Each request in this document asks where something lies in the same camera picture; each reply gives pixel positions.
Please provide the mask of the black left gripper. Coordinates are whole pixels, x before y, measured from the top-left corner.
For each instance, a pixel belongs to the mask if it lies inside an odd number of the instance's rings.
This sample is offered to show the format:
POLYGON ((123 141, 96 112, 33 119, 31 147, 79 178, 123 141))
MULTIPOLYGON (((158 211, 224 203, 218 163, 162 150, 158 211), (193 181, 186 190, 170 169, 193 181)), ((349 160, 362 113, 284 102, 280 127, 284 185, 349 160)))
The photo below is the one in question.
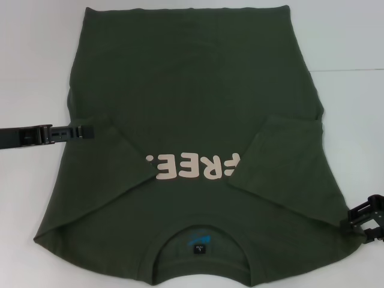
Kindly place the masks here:
POLYGON ((50 142, 69 142, 93 138, 94 127, 92 125, 52 127, 52 125, 49 124, 1 129, 2 148, 22 148, 45 145, 50 142))

